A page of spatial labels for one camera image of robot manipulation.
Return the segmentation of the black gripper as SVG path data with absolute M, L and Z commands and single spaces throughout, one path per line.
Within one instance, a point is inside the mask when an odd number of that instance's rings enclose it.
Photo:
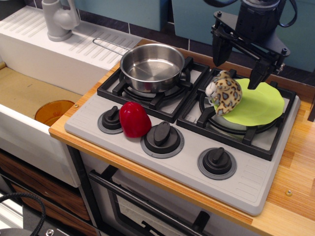
M 284 59 L 290 55 L 288 47 L 276 34 L 283 4 L 242 4 L 238 15 L 217 11 L 212 26 L 213 62 L 225 63 L 236 48 L 256 60 L 248 89 L 256 89 L 272 73 L 283 70 Z

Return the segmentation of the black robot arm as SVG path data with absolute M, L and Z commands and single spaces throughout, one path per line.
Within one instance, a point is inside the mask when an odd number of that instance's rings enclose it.
M 238 15 L 215 12 L 214 64 L 225 63 L 233 48 L 254 59 L 249 89 L 256 89 L 272 73 L 282 71 L 284 59 L 290 55 L 290 49 L 276 33 L 284 6 L 284 0 L 243 0 Z

